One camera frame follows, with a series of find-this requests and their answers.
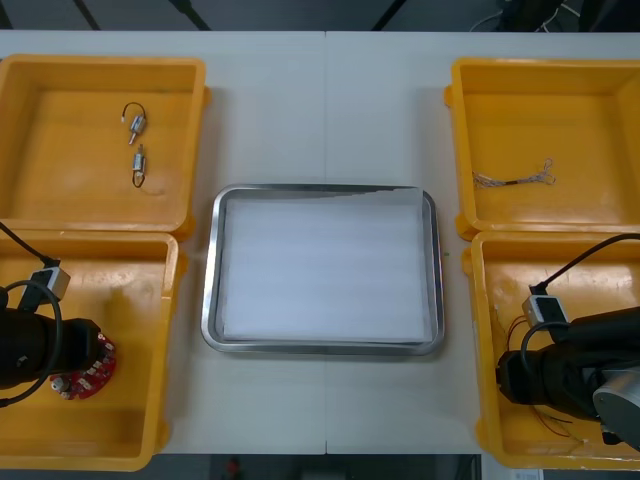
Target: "wire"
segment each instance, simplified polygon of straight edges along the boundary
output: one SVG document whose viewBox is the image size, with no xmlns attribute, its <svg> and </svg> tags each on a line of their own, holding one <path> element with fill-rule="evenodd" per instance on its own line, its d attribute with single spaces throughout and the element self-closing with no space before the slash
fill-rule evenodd
<svg viewBox="0 0 640 480">
<path fill-rule="evenodd" d="M 58 362 L 58 358 L 60 358 L 60 352 L 62 351 L 62 312 L 60 311 L 60 303 L 58 302 L 58 299 L 56 298 L 56 296 L 53 294 L 51 290 L 49 290 L 46 286 L 42 285 L 41 283 L 36 282 L 35 280 L 20 280 L 18 282 L 13 282 L 12 284 L 7 286 L 6 290 L 7 292 L 9 292 L 15 288 L 23 287 L 23 286 L 35 287 L 39 289 L 45 295 L 45 297 L 47 297 L 49 302 L 51 302 L 51 307 L 53 308 L 53 315 L 56 321 L 56 340 L 53 344 L 53 352 L 51 353 L 51 356 L 49 357 L 49 360 L 47 361 L 46 366 L 42 370 L 42 373 L 40 374 L 40 378 L 38 378 L 38 380 L 33 385 L 31 385 L 21 394 L 16 395 L 15 397 L 1 398 L 0 408 L 8 407 L 9 405 L 18 403 L 24 400 L 25 398 L 31 396 L 31 394 L 33 394 L 36 390 L 38 390 L 42 386 L 42 384 L 47 380 L 47 377 L 49 377 L 49 375 L 53 371 L 56 363 Z"/>
<path fill-rule="evenodd" d="M 524 367 L 525 371 L 529 376 L 533 375 L 533 370 L 531 370 L 531 367 L 527 362 L 527 345 L 529 344 L 529 340 L 531 340 L 531 337 L 533 336 L 533 334 L 536 332 L 539 332 L 540 330 L 548 330 L 551 327 L 569 328 L 569 325 L 571 324 L 567 322 L 539 323 L 538 325 L 534 325 L 533 327 L 531 327 L 529 331 L 525 334 L 524 338 L 522 339 L 522 345 L 520 346 L 520 360 L 522 362 L 522 366 Z"/>
<path fill-rule="evenodd" d="M 140 188 L 142 186 L 142 184 L 144 183 L 145 180 L 145 175 L 144 173 L 142 175 L 136 175 L 136 173 L 138 172 L 133 172 L 133 175 L 131 176 L 131 183 L 133 183 L 133 186 L 136 188 Z"/>
<path fill-rule="evenodd" d="M 542 26 L 540 28 L 542 28 L 545 31 L 545 33 L 551 33 L 547 28 L 547 25 L 553 22 L 553 20 L 558 16 L 559 11 L 560 11 L 560 7 L 556 8 L 556 11 L 553 12 L 553 15 L 551 15 L 551 17 L 549 17 L 547 20 L 545 20 L 542 23 Z"/>
<path fill-rule="evenodd" d="M 538 420 L 540 421 L 540 423 L 542 423 L 542 425 L 544 425 L 544 426 L 547 428 L 547 430 L 549 430 L 549 431 L 550 431 L 550 432 L 552 432 L 552 433 L 555 433 L 555 434 L 556 434 L 556 435 L 558 435 L 559 437 L 565 437 L 565 438 L 570 438 L 570 437 L 571 437 L 571 435 L 556 432 L 553 428 L 551 428 L 551 427 L 547 424 L 547 422 L 545 422 L 545 421 L 543 420 L 541 412 L 539 412 L 539 411 L 538 411 L 538 409 L 537 409 L 536 407 L 531 407 L 531 410 L 533 410 L 533 413 L 535 413 L 535 414 L 536 414 L 536 417 L 538 418 Z"/>
<path fill-rule="evenodd" d="M 16 242 L 18 245 L 20 245 L 22 248 L 24 248 L 27 252 L 29 252 L 31 255 L 38 257 L 40 259 L 40 261 L 42 263 L 44 263 L 44 266 L 49 268 L 49 267 L 57 267 L 58 265 L 60 265 L 60 260 L 55 260 L 51 257 L 48 257 L 46 255 L 43 255 L 42 253 L 40 253 L 39 251 L 37 251 L 35 248 L 33 248 L 32 246 L 30 246 L 27 242 L 25 242 L 24 240 L 22 240 L 19 236 L 17 236 L 15 233 L 13 233 L 9 227 L 7 227 L 4 223 L 0 222 L 0 230 L 2 230 L 4 233 L 7 234 L 7 236 L 9 238 L 11 238 L 11 240 L 13 240 L 14 242 Z"/>
<path fill-rule="evenodd" d="M 191 23 L 200 31 L 210 31 L 209 25 L 205 22 L 198 12 L 196 12 L 191 6 L 190 0 L 169 0 L 176 10 L 185 15 Z"/>
<path fill-rule="evenodd" d="M 572 15 L 575 15 L 576 17 L 580 18 L 580 14 L 574 10 L 573 8 L 571 8 L 569 5 L 565 5 L 564 3 L 562 5 L 560 5 L 561 8 L 564 8 L 565 10 L 567 10 L 568 12 L 570 12 Z"/>
<path fill-rule="evenodd" d="M 504 187 L 507 185 L 519 185 L 521 183 L 544 183 L 545 185 L 553 185 L 556 183 L 556 177 L 549 173 L 551 167 L 553 167 L 553 158 L 547 158 L 544 161 L 544 167 L 538 173 L 524 178 L 516 178 L 515 180 L 496 180 L 495 178 L 473 171 L 473 185 L 477 188 Z"/>
<path fill-rule="evenodd" d="M 467 476 L 467 472 L 471 468 L 473 462 L 476 461 L 476 457 L 477 455 L 469 455 L 469 457 L 465 459 L 464 463 L 460 462 L 455 480 L 463 480 Z"/>
<path fill-rule="evenodd" d="M 394 0 L 389 8 L 387 8 L 386 12 L 382 14 L 380 19 L 376 22 L 376 24 L 371 29 L 372 32 L 380 32 L 384 27 L 387 26 L 387 23 L 398 13 L 398 11 L 402 8 L 407 0 Z"/>
<path fill-rule="evenodd" d="M 93 18 L 93 15 L 91 15 L 91 12 L 85 5 L 84 0 L 73 0 L 73 3 L 75 3 L 76 8 L 80 11 L 85 21 L 89 24 L 91 30 L 100 30 L 100 25 L 98 25 L 96 19 Z"/>
<path fill-rule="evenodd" d="M 7 11 L 0 0 L 0 30 L 13 30 L 13 25 L 11 25 L 11 20 L 9 20 L 9 15 L 7 15 Z"/>
<path fill-rule="evenodd" d="M 138 103 L 138 102 L 129 102 L 129 103 L 127 103 L 127 104 L 124 106 L 124 108 L 122 109 L 122 117 L 121 117 L 122 122 L 124 122 L 124 115 L 127 113 L 127 108 L 129 108 L 129 105 L 137 105 L 137 106 L 139 106 L 139 107 L 142 109 L 142 116 L 143 116 L 143 117 L 145 118 L 145 120 L 146 120 L 146 118 L 147 118 L 147 111 L 144 109 L 144 107 L 142 106 L 142 104 L 141 104 L 141 103 Z"/>
<path fill-rule="evenodd" d="M 507 332 L 507 350 L 509 350 L 510 348 L 510 343 L 511 343 L 511 335 L 513 335 L 514 330 L 516 329 L 516 327 L 518 327 L 518 325 L 522 325 L 523 323 L 527 323 L 527 320 L 520 320 L 519 322 L 516 322 L 516 320 L 518 320 L 518 318 L 524 318 L 524 315 L 520 315 L 519 317 L 516 317 L 513 322 L 511 322 L 511 326 L 509 327 L 509 331 Z"/>
<path fill-rule="evenodd" d="M 493 15 L 489 15 L 488 17 L 484 17 L 481 20 L 478 20 L 476 23 L 474 23 L 472 25 L 472 27 L 469 29 L 470 32 L 475 31 L 476 28 L 478 28 L 480 25 L 483 25 L 485 23 L 487 23 L 490 20 L 493 20 L 494 18 L 498 18 L 500 17 L 500 15 L 502 15 L 502 10 L 500 10 L 498 13 L 494 13 Z"/>
<path fill-rule="evenodd" d="M 597 245 L 594 245 L 586 252 L 582 253 L 581 255 L 578 255 L 576 258 L 571 260 L 569 263 L 567 263 L 564 267 L 562 267 L 556 273 L 548 277 L 546 280 L 532 287 L 531 291 L 544 292 L 544 290 L 546 290 L 546 288 L 549 286 L 551 282 L 553 282 L 556 278 L 558 278 L 560 275 L 565 273 L 567 270 L 575 267 L 578 263 L 583 261 L 585 258 L 593 255 L 599 250 L 602 250 L 604 247 L 608 247 L 609 245 L 616 242 L 621 242 L 622 240 L 640 240 L 640 233 L 622 233 L 620 235 L 616 235 L 614 237 L 608 238 L 607 240 L 600 242 Z"/>
</svg>

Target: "tray rim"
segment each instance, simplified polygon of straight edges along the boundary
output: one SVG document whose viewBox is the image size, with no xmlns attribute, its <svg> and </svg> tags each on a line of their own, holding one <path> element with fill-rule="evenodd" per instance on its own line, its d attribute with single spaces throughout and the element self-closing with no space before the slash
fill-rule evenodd
<svg viewBox="0 0 640 480">
<path fill-rule="evenodd" d="M 301 342 L 301 341 L 227 341 L 215 334 L 215 315 L 217 311 L 218 289 L 220 287 L 219 261 L 222 250 L 221 235 L 224 233 L 224 215 L 221 211 L 226 205 L 227 196 L 231 192 L 243 190 L 289 191 L 289 192 L 335 192 L 335 193 L 367 193 L 390 191 L 395 189 L 418 189 L 422 192 L 423 209 L 428 207 L 430 222 L 424 225 L 425 232 L 430 230 L 432 240 L 433 274 L 428 282 L 433 282 L 435 321 L 432 319 L 433 339 L 420 344 L 393 344 L 375 342 Z M 442 262 L 440 258 L 440 240 L 435 202 L 433 198 L 419 187 L 394 185 L 341 185 L 341 184 L 301 184 L 301 183 L 265 183 L 265 184 L 233 184 L 223 188 L 216 196 L 211 213 L 211 230 L 206 258 L 204 295 L 202 300 L 202 316 L 200 329 L 205 342 L 221 352 L 271 352 L 271 353 L 306 353 L 332 355 L 427 355 L 434 352 L 444 339 L 444 304 L 442 292 Z"/>
</svg>

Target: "black cable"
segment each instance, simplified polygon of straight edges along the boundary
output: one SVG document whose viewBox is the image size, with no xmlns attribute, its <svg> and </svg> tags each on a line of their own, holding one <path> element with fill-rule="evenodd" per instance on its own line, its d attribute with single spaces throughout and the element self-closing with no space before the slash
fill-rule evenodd
<svg viewBox="0 0 640 480">
<path fill-rule="evenodd" d="M 393 3 L 389 5 L 387 11 L 382 14 L 380 20 L 376 22 L 376 24 L 371 29 L 372 32 L 380 32 L 384 27 L 387 26 L 387 23 L 398 13 L 398 10 L 402 8 L 407 0 L 393 0 Z"/>
<path fill-rule="evenodd" d="M 9 238 L 11 238 L 11 240 L 13 240 L 14 242 L 16 242 L 18 245 L 20 245 L 22 248 L 24 248 L 27 252 L 29 252 L 31 255 L 38 257 L 40 259 L 40 261 L 42 263 L 44 263 L 44 266 L 49 268 L 49 267 L 57 267 L 58 265 L 60 265 L 60 260 L 55 260 L 51 257 L 48 257 L 46 255 L 43 255 L 42 253 L 40 253 L 39 251 L 37 251 L 35 248 L 31 247 L 27 242 L 25 242 L 24 240 L 22 240 L 19 236 L 17 236 L 15 233 L 13 233 L 9 227 L 7 227 L 4 223 L 0 222 L 0 230 L 2 230 L 4 233 L 7 234 L 7 236 Z"/>
<path fill-rule="evenodd" d="M 546 280 L 532 287 L 531 288 L 532 293 L 544 292 L 551 282 L 553 282 L 556 278 L 558 278 L 560 275 L 565 273 L 567 270 L 575 267 L 582 260 L 593 255 L 597 251 L 602 250 L 604 247 L 608 247 L 612 243 L 621 242 L 622 240 L 640 240 L 640 233 L 622 233 L 620 235 L 616 235 L 615 237 L 608 238 L 607 240 L 598 243 L 597 245 L 591 247 L 586 252 L 582 253 L 581 255 L 571 260 L 569 263 L 567 263 L 564 267 L 562 267 L 556 273 L 548 277 Z"/>
<path fill-rule="evenodd" d="M 467 472 L 471 468 L 471 465 L 475 461 L 476 457 L 477 455 L 469 455 L 464 463 L 460 463 L 460 465 L 458 466 L 458 471 L 456 472 L 455 480 L 463 480 L 467 476 Z"/>
<path fill-rule="evenodd" d="M 534 325 L 525 334 L 524 338 L 522 339 L 522 345 L 520 346 L 520 361 L 522 362 L 522 366 L 529 376 L 533 375 L 533 370 L 531 370 L 531 367 L 527 362 L 527 345 L 529 345 L 529 340 L 531 340 L 533 334 L 539 332 L 540 330 L 547 330 L 551 327 L 569 328 L 569 325 L 571 324 L 568 322 L 543 322 Z"/>
<path fill-rule="evenodd" d="M 185 15 L 191 23 L 200 31 L 210 31 L 209 25 L 205 22 L 198 12 L 196 12 L 191 6 L 190 0 L 169 0 L 176 10 Z"/>
<path fill-rule="evenodd" d="M 9 20 L 9 15 L 7 15 L 7 11 L 4 9 L 4 5 L 0 0 L 0 30 L 13 30 L 13 25 L 11 25 L 11 20 Z"/>
<path fill-rule="evenodd" d="M 49 302 L 51 302 L 51 307 L 53 307 L 53 315 L 56 320 L 56 340 L 53 344 L 53 352 L 49 357 L 49 361 L 47 361 L 47 365 L 42 370 L 40 378 L 38 378 L 38 380 L 33 385 L 31 385 L 19 395 L 11 398 L 0 398 L 0 408 L 8 407 L 9 405 L 18 403 L 38 390 L 42 386 L 42 384 L 46 382 L 47 378 L 53 371 L 53 368 L 55 367 L 56 363 L 58 362 L 58 358 L 60 357 L 60 352 L 62 351 L 62 312 L 60 311 L 60 303 L 58 302 L 58 299 L 51 290 L 49 290 L 41 283 L 36 282 L 35 280 L 20 280 L 18 282 L 13 282 L 12 284 L 7 286 L 6 290 L 7 292 L 9 292 L 14 288 L 23 286 L 36 287 L 45 295 L 45 297 L 47 297 Z"/>
<path fill-rule="evenodd" d="M 100 30 L 100 25 L 98 25 L 96 19 L 93 18 L 93 15 L 91 15 L 91 12 L 85 5 L 84 0 L 73 0 L 73 3 L 76 4 L 76 8 L 80 11 L 85 21 L 89 24 L 91 30 Z"/>
</svg>

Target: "dark floor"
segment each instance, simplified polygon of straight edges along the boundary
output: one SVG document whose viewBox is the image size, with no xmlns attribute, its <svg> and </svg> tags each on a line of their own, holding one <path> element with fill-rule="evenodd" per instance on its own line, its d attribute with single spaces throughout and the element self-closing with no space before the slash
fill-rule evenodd
<svg viewBox="0 0 640 480">
<path fill-rule="evenodd" d="M 212 30 L 370 30 L 393 0 L 192 0 Z M 500 10 L 504 0 L 407 0 L 388 31 L 463 32 Z M 169 0 L 84 0 L 103 30 L 196 30 Z M 577 8 L 582 0 L 569 0 Z M 16 29 L 87 30 L 73 0 L 2 0 Z M 558 12 L 551 31 L 576 31 Z M 487 22 L 478 30 L 489 30 Z"/>
</svg>

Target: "cable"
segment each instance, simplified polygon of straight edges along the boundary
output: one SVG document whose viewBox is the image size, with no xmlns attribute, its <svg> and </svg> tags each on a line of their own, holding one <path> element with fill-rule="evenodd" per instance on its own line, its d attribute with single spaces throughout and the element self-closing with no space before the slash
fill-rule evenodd
<svg viewBox="0 0 640 480">
<path fill-rule="evenodd" d="M 502 15 L 502 10 L 500 10 L 498 13 L 494 13 L 493 15 L 489 15 L 488 17 L 484 17 L 483 19 L 478 20 L 476 23 L 473 24 L 473 26 L 469 29 L 469 31 L 473 32 L 480 25 L 483 25 L 488 21 L 493 20 L 494 18 L 498 18 L 500 15 Z"/>
<path fill-rule="evenodd" d="M 7 227 L 4 223 L 0 222 L 0 230 L 2 230 L 4 233 L 7 234 L 7 236 L 9 238 L 11 238 L 11 240 L 13 240 L 14 242 L 16 242 L 18 245 L 20 245 L 22 248 L 24 248 L 27 252 L 29 252 L 31 255 L 38 257 L 40 259 L 40 261 L 42 263 L 44 263 L 44 266 L 49 268 L 49 267 L 57 267 L 58 265 L 60 265 L 60 260 L 55 260 L 51 257 L 48 257 L 46 255 L 43 255 L 42 253 L 40 253 L 39 251 L 37 251 L 35 248 L 31 247 L 27 242 L 25 242 L 24 240 L 22 240 L 19 236 L 17 236 L 15 233 L 13 233 L 9 227 Z"/>
<path fill-rule="evenodd" d="M 185 15 L 198 30 L 211 30 L 209 25 L 207 25 L 207 22 L 205 22 L 202 17 L 198 15 L 198 12 L 193 9 L 190 0 L 169 0 L 169 2 L 176 8 L 176 10 Z"/>
<path fill-rule="evenodd" d="M 372 32 L 380 32 L 384 27 L 387 26 L 387 23 L 395 16 L 396 13 L 402 8 L 407 0 L 393 0 L 393 3 L 389 5 L 387 11 L 382 14 L 380 19 L 376 22 L 376 24 L 371 29 Z"/>
<path fill-rule="evenodd" d="M 547 28 L 547 25 L 548 25 L 549 23 L 553 22 L 553 20 L 558 16 L 558 12 L 559 12 L 559 11 L 560 11 L 560 7 L 556 8 L 556 11 L 555 11 L 555 12 L 553 12 L 553 15 L 551 15 L 551 17 L 549 17 L 549 19 L 545 20 L 545 21 L 542 23 L 542 26 L 541 26 L 540 28 L 542 28 L 542 29 L 545 31 L 545 33 L 551 33 L 551 32 L 549 31 L 549 29 Z"/>
<path fill-rule="evenodd" d="M 511 335 L 513 335 L 513 332 L 515 331 L 516 327 L 518 325 L 522 325 L 523 323 L 527 323 L 527 320 L 520 320 L 519 322 L 516 322 L 516 320 L 518 320 L 518 318 L 523 318 L 524 315 L 520 315 L 519 317 L 516 317 L 513 322 L 511 323 L 511 326 L 509 327 L 509 331 L 507 332 L 507 350 L 509 350 L 510 348 L 510 343 L 511 343 Z"/>
<path fill-rule="evenodd" d="M 75 3 L 76 8 L 80 11 L 85 21 L 89 24 L 91 30 L 100 30 L 100 25 L 98 25 L 96 19 L 93 18 L 93 15 L 91 15 L 91 12 L 85 5 L 84 0 L 73 0 L 73 3 Z"/>
<path fill-rule="evenodd" d="M 464 463 L 458 465 L 458 471 L 456 472 L 455 480 L 463 480 L 467 476 L 467 472 L 471 468 L 471 465 L 476 460 L 477 455 L 469 455 Z"/>
<path fill-rule="evenodd" d="M 23 286 L 36 287 L 45 295 L 45 297 L 47 297 L 49 302 L 51 302 L 51 307 L 53 308 L 53 315 L 56 320 L 56 340 L 53 344 L 53 352 L 51 353 L 51 357 L 49 357 L 49 360 L 47 361 L 47 364 L 42 370 L 42 373 L 40 374 L 40 378 L 38 378 L 36 383 L 34 383 L 29 388 L 27 388 L 24 392 L 20 393 L 19 395 L 16 395 L 15 397 L 1 398 L 0 408 L 8 407 L 9 405 L 18 403 L 24 400 L 25 398 L 29 397 L 36 390 L 38 390 L 42 386 L 42 384 L 46 382 L 47 377 L 49 377 L 49 375 L 53 371 L 53 368 L 55 367 L 56 363 L 58 362 L 58 358 L 60 357 L 60 352 L 62 351 L 62 312 L 60 311 L 60 303 L 58 302 L 58 299 L 56 298 L 56 296 L 53 294 L 51 290 L 49 290 L 47 287 L 45 287 L 41 283 L 38 283 L 34 280 L 20 280 L 18 282 L 13 282 L 12 284 L 7 286 L 6 291 L 9 292 L 14 288 L 23 287 Z"/>
<path fill-rule="evenodd" d="M 129 108 L 129 105 L 137 105 L 137 106 L 139 106 L 139 107 L 142 109 L 142 116 L 143 116 L 143 117 L 145 118 L 145 120 L 146 120 L 146 118 L 147 118 L 147 111 L 144 109 L 144 107 L 142 106 L 142 104 L 141 104 L 141 103 L 138 103 L 138 102 L 129 102 L 129 103 L 127 103 L 127 104 L 124 106 L 124 108 L 122 109 L 122 117 L 120 117 L 120 120 L 121 120 L 123 123 L 124 123 L 124 116 L 125 116 L 125 115 L 126 115 L 126 113 L 127 113 L 127 108 Z"/>
<path fill-rule="evenodd" d="M 13 25 L 11 25 L 11 20 L 9 20 L 9 15 L 7 15 L 7 11 L 4 9 L 4 5 L 0 0 L 0 30 L 13 30 Z"/>
<path fill-rule="evenodd" d="M 531 287 L 531 292 L 532 293 L 534 293 L 534 292 L 544 292 L 551 282 L 553 282 L 556 278 L 558 278 L 560 275 L 565 273 L 567 270 L 569 270 L 570 268 L 575 267 L 578 263 L 583 261 L 585 258 L 593 255 L 594 253 L 596 253 L 599 250 L 602 250 L 604 247 L 608 247 L 609 245 L 611 245 L 613 243 L 616 243 L 616 242 L 621 242 L 622 240 L 640 240 L 640 233 L 622 233 L 620 235 L 616 235 L 614 237 L 608 238 L 607 240 L 605 240 L 603 242 L 598 243 L 597 245 L 591 247 L 586 252 L 582 253 L 581 255 L 579 255 L 576 258 L 574 258 L 573 260 L 571 260 L 569 263 L 567 263 L 564 267 L 562 267 L 556 273 L 554 273 L 553 275 L 548 277 L 546 280 L 544 280 L 544 281 L 540 282 L 539 284 Z"/>
<path fill-rule="evenodd" d="M 549 431 L 550 431 L 550 432 L 552 432 L 552 433 L 555 433 L 555 434 L 556 434 L 556 435 L 558 435 L 559 437 L 565 437 L 565 438 L 570 438 L 570 437 L 571 437 L 571 435 L 556 432 L 553 428 L 551 428 L 549 425 L 547 425 L 547 422 L 545 422 L 545 421 L 543 420 L 543 418 L 542 418 L 542 415 L 543 415 L 543 414 L 542 414 L 541 412 L 539 412 L 539 411 L 538 411 L 538 409 L 537 409 L 536 407 L 532 406 L 532 407 L 531 407 L 531 409 L 533 410 L 533 413 L 535 413 L 535 414 L 536 414 L 536 417 L 538 417 L 538 420 L 540 421 L 540 423 L 542 423 L 542 425 L 544 425 L 544 426 L 547 428 L 547 430 L 549 430 Z"/>
<path fill-rule="evenodd" d="M 529 376 L 533 375 L 533 370 L 531 370 L 531 367 L 527 362 L 527 345 L 529 345 L 529 340 L 531 340 L 531 337 L 533 336 L 533 334 L 536 332 L 539 332 L 540 330 L 547 330 L 551 327 L 569 328 L 569 325 L 571 324 L 567 322 L 539 323 L 538 325 L 534 325 L 533 327 L 531 327 L 529 331 L 525 334 L 524 338 L 522 339 L 522 345 L 520 346 L 520 360 L 522 362 L 522 366 L 524 367 L 525 371 Z"/>
<path fill-rule="evenodd" d="M 580 14 L 574 10 L 573 8 L 571 8 L 569 5 L 565 5 L 564 3 L 562 5 L 560 5 L 561 8 L 564 8 L 565 10 L 567 10 L 568 12 L 570 12 L 571 14 L 575 15 L 576 17 L 580 18 Z"/>
</svg>

